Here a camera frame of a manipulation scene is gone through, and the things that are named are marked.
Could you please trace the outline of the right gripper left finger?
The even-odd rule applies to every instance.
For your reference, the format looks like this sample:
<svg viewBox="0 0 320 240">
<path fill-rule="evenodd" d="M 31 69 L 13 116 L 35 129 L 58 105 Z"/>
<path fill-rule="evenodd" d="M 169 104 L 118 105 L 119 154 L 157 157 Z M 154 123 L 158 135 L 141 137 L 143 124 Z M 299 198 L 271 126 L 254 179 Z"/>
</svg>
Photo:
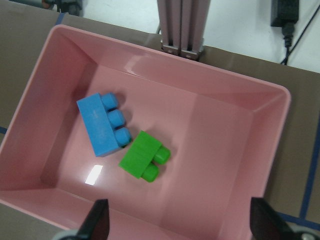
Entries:
<svg viewBox="0 0 320 240">
<path fill-rule="evenodd" d="M 108 199 L 96 200 L 76 233 L 77 240 L 107 240 L 110 233 Z"/>
</svg>

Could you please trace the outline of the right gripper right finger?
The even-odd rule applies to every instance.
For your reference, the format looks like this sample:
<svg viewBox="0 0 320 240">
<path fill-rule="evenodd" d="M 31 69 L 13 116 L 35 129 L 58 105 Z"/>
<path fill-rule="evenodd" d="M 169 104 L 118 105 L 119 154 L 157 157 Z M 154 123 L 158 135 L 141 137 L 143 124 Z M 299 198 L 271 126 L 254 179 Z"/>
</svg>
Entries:
<svg viewBox="0 0 320 240">
<path fill-rule="evenodd" d="M 294 232 L 262 197 L 250 200 L 249 227 L 256 240 L 292 240 Z"/>
</svg>

